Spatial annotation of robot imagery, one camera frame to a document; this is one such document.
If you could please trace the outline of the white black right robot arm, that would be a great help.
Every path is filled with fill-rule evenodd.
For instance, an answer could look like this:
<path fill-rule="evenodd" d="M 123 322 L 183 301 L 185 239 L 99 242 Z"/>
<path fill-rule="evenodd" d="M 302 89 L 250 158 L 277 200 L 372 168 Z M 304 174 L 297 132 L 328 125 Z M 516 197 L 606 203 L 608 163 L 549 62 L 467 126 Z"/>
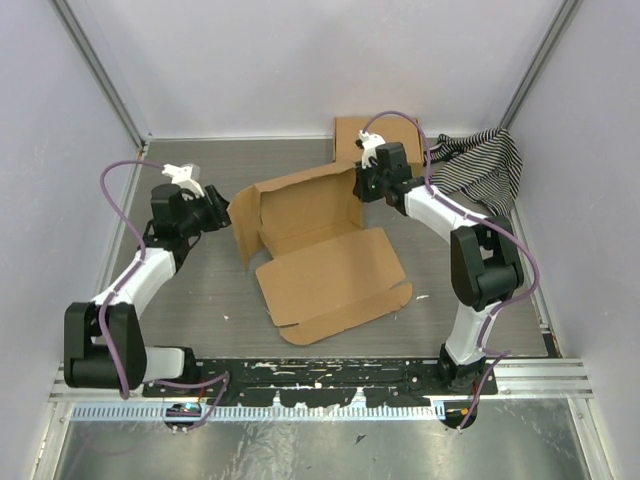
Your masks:
<path fill-rule="evenodd" d="M 377 134 L 356 141 L 354 195 L 364 203 L 384 199 L 447 241 L 450 280 L 458 308 L 452 331 L 437 362 L 442 387 L 462 394 L 483 375 L 486 348 L 498 310 L 524 282 L 510 221 L 479 215 L 443 195 L 422 176 L 414 176 L 404 146 Z"/>

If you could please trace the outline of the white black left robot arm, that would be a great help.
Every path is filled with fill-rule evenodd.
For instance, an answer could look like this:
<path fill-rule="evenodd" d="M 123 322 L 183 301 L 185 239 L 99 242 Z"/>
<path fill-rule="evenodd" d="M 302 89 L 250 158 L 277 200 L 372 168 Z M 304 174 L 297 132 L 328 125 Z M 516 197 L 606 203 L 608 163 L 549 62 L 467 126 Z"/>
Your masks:
<path fill-rule="evenodd" d="M 160 288 L 183 266 L 204 233 L 231 225 L 229 202 L 212 185 L 197 197 L 176 184 L 151 191 L 152 218 L 144 247 L 107 290 L 89 302 L 74 302 L 64 315 L 64 381 L 71 388 L 123 391 L 123 374 L 134 390 L 165 381 L 181 397 L 194 394 L 200 368 L 190 347 L 147 347 L 140 317 Z"/>

